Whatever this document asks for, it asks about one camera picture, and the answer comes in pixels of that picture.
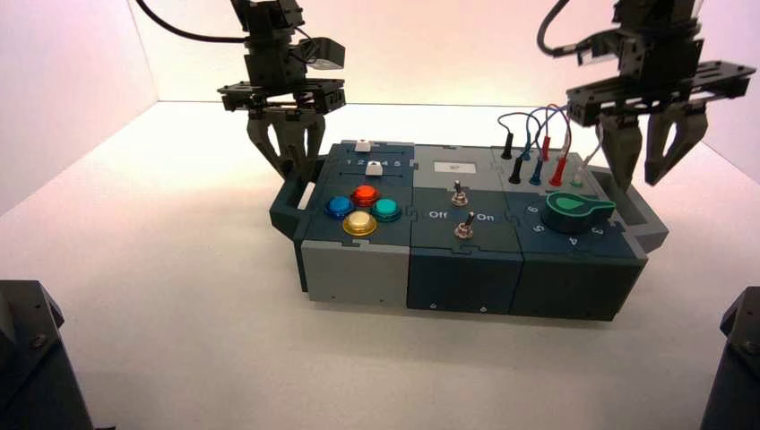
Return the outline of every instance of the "round button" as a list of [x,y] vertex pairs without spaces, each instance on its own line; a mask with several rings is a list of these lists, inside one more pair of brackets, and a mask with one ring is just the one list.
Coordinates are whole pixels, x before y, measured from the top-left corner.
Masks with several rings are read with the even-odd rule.
[[360,208],[371,207],[379,198],[380,194],[371,185],[360,185],[351,195],[351,200]]
[[399,205],[391,199],[380,199],[372,207],[372,214],[380,222],[396,221],[401,217],[402,212]]
[[330,199],[325,210],[327,215],[335,219],[344,219],[346,215],[354,210],[354,203],[348,197],[339,195]]
[[364,211],[352,212],[343,220],[343,230],[355,237],[369,236],[376,229],[377,221]]

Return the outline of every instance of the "off label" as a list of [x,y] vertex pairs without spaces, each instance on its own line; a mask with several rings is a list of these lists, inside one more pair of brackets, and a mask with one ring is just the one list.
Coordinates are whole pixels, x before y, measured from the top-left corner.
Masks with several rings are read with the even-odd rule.
[[[430,211],[427,215],[432,219],[448,219],[449,212],[446,211]],[[497,217],[493,215],[487,215],[485,213],[478,213],[475,215],[475,219],[478,221],[494,222]]]

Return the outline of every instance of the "red button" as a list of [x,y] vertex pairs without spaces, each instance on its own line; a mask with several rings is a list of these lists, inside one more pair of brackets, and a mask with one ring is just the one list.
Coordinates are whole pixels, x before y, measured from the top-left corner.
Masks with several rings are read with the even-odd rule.
[[377,202],[377,199],[380,198],[380,194],[377,192],[377,190],[370,185],[360,185],[357,187],[356,190],[354,190],[354,193],[351,195],[351,200],[354,201],[354,204],[359,206],[360,208],[369,208],[375,202]]

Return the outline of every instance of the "white button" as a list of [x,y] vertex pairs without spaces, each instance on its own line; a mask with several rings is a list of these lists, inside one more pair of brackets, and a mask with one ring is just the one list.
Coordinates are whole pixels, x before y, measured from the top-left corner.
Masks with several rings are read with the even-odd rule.
[[372,142],[370,141],[357,141],[356,146],[354,147],[355,152],[370,152],[372,150]]
[[370,161],[367,163],[367,170],[365,170],[364,174],[367,176],[382,176],[383,165],[380,164],[380,161]]

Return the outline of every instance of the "blue button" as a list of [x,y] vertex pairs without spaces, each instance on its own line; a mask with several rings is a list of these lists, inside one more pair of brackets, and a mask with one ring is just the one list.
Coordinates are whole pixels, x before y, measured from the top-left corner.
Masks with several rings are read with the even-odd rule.
[[327,203],[327,207],[325,208],[327,215],[330,215],[335,219],[344,219],[346,218],[346,215],[351,213],[353,210],[354,203],[352,203],[348,197],[344,197],[342,195],[330,199],[330,201]]

